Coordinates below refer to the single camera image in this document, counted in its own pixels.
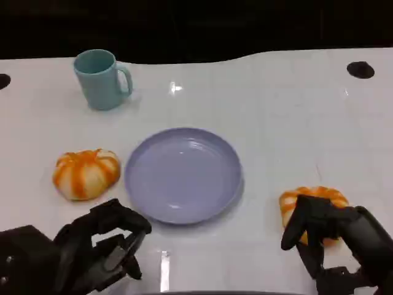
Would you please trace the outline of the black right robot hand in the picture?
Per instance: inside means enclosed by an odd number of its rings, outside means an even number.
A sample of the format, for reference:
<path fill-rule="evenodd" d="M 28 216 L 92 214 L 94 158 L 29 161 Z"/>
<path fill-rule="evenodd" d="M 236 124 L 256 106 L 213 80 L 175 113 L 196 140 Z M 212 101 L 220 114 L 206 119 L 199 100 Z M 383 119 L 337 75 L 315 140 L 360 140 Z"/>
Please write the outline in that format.
<path fill-rule="evenodd" d="M 341 238 L 360 267 L 324 268 L 325 238 Z M 392 294 L 392 238 L 362 206 L 339 208 L 329 199 L 299 195 L 285 227 L 281 248 L 296 247 L 319 294 L 354 294 L 376 287 L 376 294 Z"/>

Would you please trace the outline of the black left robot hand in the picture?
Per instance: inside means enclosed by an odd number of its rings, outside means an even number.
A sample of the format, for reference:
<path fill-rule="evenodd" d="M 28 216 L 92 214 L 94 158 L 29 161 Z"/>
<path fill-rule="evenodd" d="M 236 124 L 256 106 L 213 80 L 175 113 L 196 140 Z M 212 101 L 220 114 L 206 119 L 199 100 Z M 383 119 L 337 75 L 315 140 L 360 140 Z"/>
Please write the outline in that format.
<path fill-rule="evenodd" d="M 54 239 L 60 250 L 55 294 L 88 294 L 103 291 L 125 276 L 140 280 L 135 253 L 150 222 L 111 199 L 65 225 Z"/>

